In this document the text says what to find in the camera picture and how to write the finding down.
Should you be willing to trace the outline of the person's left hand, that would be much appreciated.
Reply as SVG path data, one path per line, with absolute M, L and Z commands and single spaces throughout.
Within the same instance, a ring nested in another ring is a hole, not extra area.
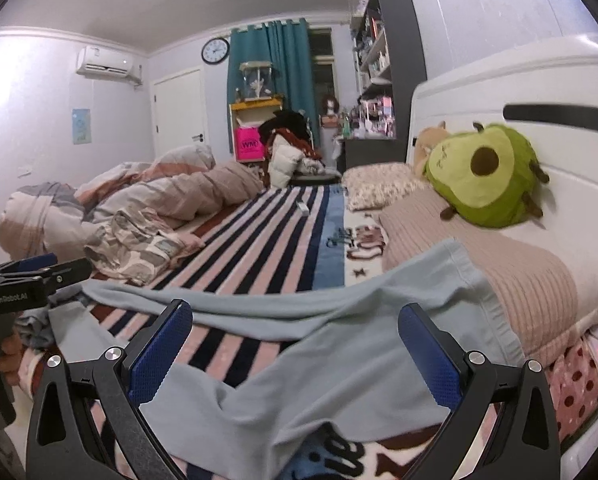
M 2 341 L 3 354 L 0 356 L 0 372 L 11 386 L 19 385 L 19 367 L 22 361 L 22 341 L 17 333 Z

